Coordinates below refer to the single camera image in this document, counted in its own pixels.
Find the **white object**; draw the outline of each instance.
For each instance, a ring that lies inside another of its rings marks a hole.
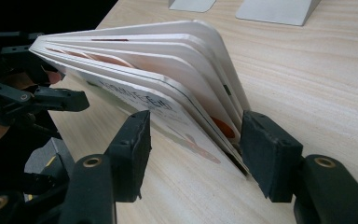
[[[206,12],[214,4],[215,0],[169,0],[170,10]]]
[[[302,26],[321,0],[244,0],[238,19]]]

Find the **white card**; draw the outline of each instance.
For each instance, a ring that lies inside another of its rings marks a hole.
[[[99,57],[99,59],[103,62],[106,62],[106,59],[110,60],[110,55],[93,53],[86,50],[70,49],[46,43],[43,44],[42,48],[58,52],[65,51],[72,55],[79,56],[80,59],[78,60],[82,60],[84,58],[83,55],[86,57],[89,56],[90,58]],[[122,59],[126,63],[129,63],[136,68],[141,68],[141,71],[137,71],[138,73],[144,73],[145,71],[159,73],[166,77],[170,77],[173,80],[176,80],[182,85],[186,86],[186,88],[189,89],[198,99],[207,113],[213,118],[214,122],[223,131],[225,136],[228,137],[232,142],[239,142],[240,132],[238,128],[234,125],[225,108],[220,104],[220,101],[214,91],[211,89],[208,83],[202,79],[202,76],[191,67],[191,65],[186,64],[177,58],[166,57],[164,55],[139,54],[136,52],[124,53],[124,51],[118,51],[114,53],[114,55],[115,59]],[[84,61],[84,63],[96,63],[100,66],[106,66],[106,64],[93,61]],[[122,70],[123,68],[116,66],[115,69]]]
[[[97,36],[97,35],[149,35],[149,34],[190,34],[202,39],[212,48],[215,56],[222,63],[231,86],[236,92],[243,109],[250,109],[245,92],[238,78],[234,65],[229,57],[226,46],[220,34],[204,21],[169,21],[152,24],[141,24],[126,27],[108,28],[101,30],[72,32],[66,34],[51,35],[59,37],[67,36]]]

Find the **light wood surface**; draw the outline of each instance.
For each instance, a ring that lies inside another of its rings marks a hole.
[[[341,161],[358,181],[358,1],[323,0],[305,26],[235,18],[242,0],[206,13],[168,10],[168,0],[119,0],[100,28],[203,20],[226,43],[251,108],[304,145],[303,155]],[[91,107],[51,113],[75,160],[102,153],[128,116],[118,99],[74,77]],[[119,223],[296,223],[292,204],[266,200],[226,161],[209,162],[152,129],[143,199],[119,203]]]

